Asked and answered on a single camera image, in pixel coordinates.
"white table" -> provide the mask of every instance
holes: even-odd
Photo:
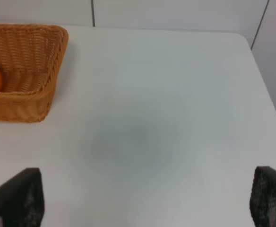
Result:
[[[44,227],[252,227],[276,112],[246,40],[65,26],[41,123],[0,122],[0,185],[39,167]]]

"wicker basket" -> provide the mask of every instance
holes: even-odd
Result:
[[[59,26],[0,24],[0,121],[46,117],[68,38]]]

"woven texture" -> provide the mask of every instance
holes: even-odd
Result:
[[[46,117],[68,38],[59,26],[0,24],[0,121]]]

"basket rim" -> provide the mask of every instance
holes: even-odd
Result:
[[[47,76],[44,79],[44,82],[42,86],[38,89],[34,89],[31,91],[26,92],[17,92],[17,91],[11,91],[11,92],[1,92],[0,91],[0,100],[4,99],[6,101],[13,100],[13,101],[23,101],[23,100],[33,100],[33,99],[39,99],[41,97],[47,96],[49,93],[51,93],[51,89],[49,89],[50,83],[51,83],[51,76],[50,72],[54,70],[55,67],[57,67],[56,64],[53,64],[58,58],[59,52],[61,51],[64,55],[67,43],[69,40],[69,34],[66,29],[64,29],[61,26],[58,25],[43,25],[43,24],[0,24],[0,28],[9,28],[12,27],[16,30],[36,30],[39,29],[51,29],[51,30],[59,30],[61,32],[60,40],[58,41],[58,47],[56,48],[54,57],[52,59],[52,67],[48,68]]]

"table surface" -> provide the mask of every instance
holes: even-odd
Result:
[[[236,34],[65,26],[48,117],[0,122],[0,185],[39,167],[44,227],[252,227],[276,112]]]

